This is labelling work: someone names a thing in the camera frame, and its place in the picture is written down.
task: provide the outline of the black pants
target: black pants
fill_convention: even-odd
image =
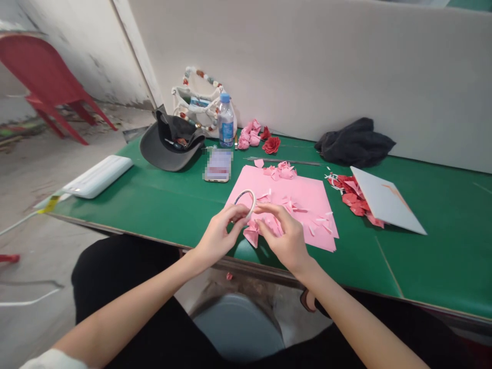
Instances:
[[[178,250],[172,246],[128,235],[109,237],[91,245],[82,252],[72,274],[77,323],[163,271],[178,258]],[[351,294],[431,368],[472,367],[460,339],[440,320],[404,302],[361,292]],[[311,340],[249,364],[269,368],[272,365],[364,367],[334,324]],[[107,367],[165,366],[235,365],[221,358],[172,297]]]

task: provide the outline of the phone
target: phone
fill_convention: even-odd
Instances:
[[[212,149],[203,179],[208,182],[227,182],[231,174],[231,162],[231,150]]]

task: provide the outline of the sleeve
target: sleeve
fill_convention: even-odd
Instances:
[[[46,351],[41,356],[29,360],[20,369],[88,369],[83,362],[72,359],[60,350]]]

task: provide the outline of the forearm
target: forearm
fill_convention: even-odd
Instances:
[[[337,284],[315,260],[297,273],[337,324],[368,368],[416,368],[427,365],[379,319]]]
[[[201,271],[192,252],[187,253],[163,272],[89,316],[53,348],[88,367],[104,367],[183,284]]]

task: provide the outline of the white power bank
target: white power bank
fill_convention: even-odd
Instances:
[[[110,155],[63,187],[63,191],[83,198],[94,198],[133,166],[132,159]]]

